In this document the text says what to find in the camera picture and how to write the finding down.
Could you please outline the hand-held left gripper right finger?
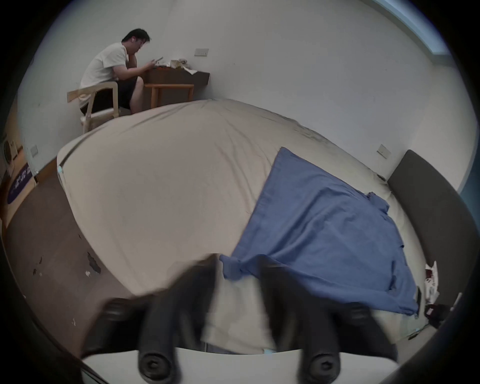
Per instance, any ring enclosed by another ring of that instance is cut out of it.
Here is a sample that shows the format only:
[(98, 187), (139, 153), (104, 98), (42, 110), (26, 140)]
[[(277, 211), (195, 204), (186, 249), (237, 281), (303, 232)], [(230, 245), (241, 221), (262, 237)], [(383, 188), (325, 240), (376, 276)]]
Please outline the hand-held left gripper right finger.
[(301, 351), (300, 383), (333, 383), (341, 353), (397, 363), (397, 348), (363, 303), (315, 296), (267, 257), (259, 259), (259, 283), (276, 351)]

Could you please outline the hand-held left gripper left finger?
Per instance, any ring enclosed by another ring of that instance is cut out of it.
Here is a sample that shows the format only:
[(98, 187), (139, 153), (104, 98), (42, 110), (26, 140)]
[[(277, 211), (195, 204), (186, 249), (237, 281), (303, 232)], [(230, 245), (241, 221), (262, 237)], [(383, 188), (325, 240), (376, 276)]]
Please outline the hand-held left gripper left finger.
[(143, 381), (180, 381), (176, 348), (201, 350), (201, 337), (215, 290), (218, 255), (207, 255), (165, 289), (107, 300), (81, 347), (81, 359), (138, 351)]

